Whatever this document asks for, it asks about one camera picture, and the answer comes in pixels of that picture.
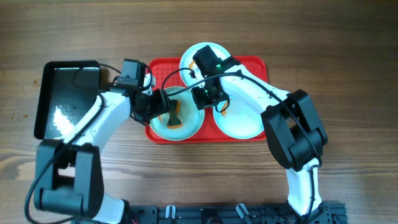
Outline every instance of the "wood grain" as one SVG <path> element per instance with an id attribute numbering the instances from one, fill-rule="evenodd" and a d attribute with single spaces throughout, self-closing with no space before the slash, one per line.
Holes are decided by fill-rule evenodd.
<path id="1" fill-rule="evenodd" d="M 47 62 L 93 59 L 120 67 L 124 58 L 179 57 L 204 41 L 260 56 L 273 85 L 312 96 L 329 137 L 319 177 L 323 200 L 346 203 L 350 223 L 398 223 L 397 7 L 0 1 L 0 223 L 26 223 L 22 206 L 34 178 L 34 119 Z M 160 146 L 126 121 L 101 159 L 106 190 L 133 205 L 284 202 L 289 191 L 266 142 Z"/>

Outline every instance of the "black tray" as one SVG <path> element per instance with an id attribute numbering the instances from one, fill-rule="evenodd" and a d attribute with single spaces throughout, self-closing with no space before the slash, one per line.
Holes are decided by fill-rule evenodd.
<path id="1" fill-rule="evenodd" d="M 49 62 L 44 66 L 35 138 L 59 138 L 84 117 L 101 85 L 101 69 L 96 64 L 85 60 Z"/>

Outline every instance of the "black cable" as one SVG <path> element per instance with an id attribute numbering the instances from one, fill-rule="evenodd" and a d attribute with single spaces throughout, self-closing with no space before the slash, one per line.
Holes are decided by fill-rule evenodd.
<path id="1" fill-rule="evenodd" d="M 147 123 L 138 120 L 137 118 L 135 118 L 133 115 L 130 114 L 130 118 L 132 118 L 134 121 L 137 121 L 138 123 L 142 124 L 142 125 L 147 125 Z"/>
<path id="2" fill-rule="evenodd" d="M 314 170 L 314 168 L 319 168 L 319 167 L 320 166 L 318 166 L 318 165 L 312 165 L 310 167 L 310 169 L 308 170 L 308 172 L 310 173 L 310 178 L 311 178 L 311 190 L 312 190 L 311 191 L 311 202 L 310 202 L 310 207 L 308 208 L 308 212 L 305 215 L 303 223 L 310 223 L 309 219 L 310 219 L 310 215 L 312 212 L 313 203 L 315 202 L 315 181 L 313 178 L 313 170 Z"/>
<path id="3" fill-rule="evenodd" d="M 228 98 L 228 100 L 227 100 L 227 105 L 226 105 L 226 107 L 224 108 L 224 109 L 222 109 L 221 111 L 218 111 L 218 104 L 215 106 L 215 110 L 217 111 L 217 112 L 219 112 L 219 113 L 222 113 L 222 112 L 224 112 L 224 111 L 226 111 L 228 108 L 229 108 L 229 103 L 231 102 L 231 100 Z"/>
<path id="4" fill-rule="evenodd" d="M 84 127 L 82 127 L 80 129 L 79 132 L 76 133 L 76 135 L 70 140 L 68 141 L 68 143 L 66 143 L 57 153 L 55 153 L 55 155 L 44 165 L 42 171 L 40 171 L 40 174 L 38 175 L 38 177 L 33 180 L 32 185 L 30 186 L 30 189 L 26 195 L 26 199 L 25 199 L 25 205 L 24 205 L 24 212 L 25 212 L 25 217 L 28 221 L 30 221 L 33 224 L 61 224 L 64 222 L 69 222 L 71 220 L 77 219 L 77 217 L 69 217 L 63 220 L 59 220 L 59 221 L 55 221 L 55 222 L 50 222 L 50 223 L 41 223 L 38 222 L 36 220 L 34 220 L 30 213 L 29 213 L 29 204 L 30 204 L 30 199 L 32 198 L 33 192 L 37 186 L 37 184 L 39 183 L 40 179 L 43 177 L 43 175 L 45 174 L 45 172 L 47 171 L 47 169 L 49 169 L 49 167 L 58 162 L 58 160 L 61 158 L 61 156 L 63 155 L 63 153 L 68 150 L 68 148 L 73 144 L 74 141 L 76 141 L 84 132 L 85 130 L 95 121 L 95 119 L 101 114 L 102 110 L 105 107 L 105 98 L 104 96 L 99 93 L 98 96 L 101 98 L 101 106 L 99 107 L 99 110 L 95 113 L 95 115 L 84 125 Z"/>
<path id="5" fill-rule="evenodd" d="M 148 72 L 150 74 L 150 80 L 149 80 L 149 84 L 147 86 L 142 87 L 141 91 L 145 91 L 148 90 L 150 88 L 150 86 L 152 85 L 152 79 L 153 79 L 153 74 L 152 74 L 152 70 L 150 69 L 150 67 L 148 65 L 145 65 L 148 69 Z"/>
<path id="6" fill-rule="evenodd" d="M 182 70 L 190 70 L 191 73 L 195 74 L 195 71 L 193 71 L 191 68 L 180 68 L 180 69 L 177 69 L 176 71 L 172 72 L 170 75 L 167 75 L 167 77 L 163 80 L 163 83 L 162 83 L 162 90 L 164 90 L 164 85 L 166 84 L 166 81 L 167 81 L 172 75 L 174 75 L 174 74 L 176 74 L 177 72 L 182 71 Z"/>
<path id="7" fill-rule="evenodd" d="M 160 88 L 160 97 L 162 98 L 163 107 L 166 108 L 166 109 L 168 109 L 168 106 L 167 106 L 167 105 L 168 105 L 168 104 L 167 104 L 167 99 L 166 99 L 166 96 L 164 95 L 164 93 L 165 93 L 165 91 L 164 91 L 164 86 L 165 86 L 165 84 L 166 84 L 166 81 L 167 81 L 172 75 L 174 75 L 174 74 L 176 74 L 177 72 L 182 71 L 182 70 L 190 70 L 191 73 L 195 73 L 191 68 L 180 68 L 180 69 L 177 69 L 176 71 L 172 72 L 170 75 L 167 75 L 167 77 L 163 80 L 162 87 Z"/>
<path id="8" fill-rule="evenodd" d="M 120 77 L 119 75 L 118 75 L 118 76 L 115 76 L 115 77 L 113 77 L 112 83 L 115 83 L 115 82 L 116 82 L 116 80 L 117 80 L 119 77 Z"/>
<path id="9" fill-rule="evenodd" d="M 112 67 L 112 66 L 110 66 L 110 65 L 107 65 L 107 64 L 96 63 L 96 64 L 93 64 L 93 65 L 104 66 L 104 67 L 107 67 L 107 68 L 110 68 L 110 69 L 114 70 L 115 72 L 117 72 L 117 73 L 119 73 L 119 74 L 122 74 L 122 72 L 120 72 L 120 70 L 118 70 L 118 69 L 116 69 L 116 68 L 114 68 L 114 67 Z"/>

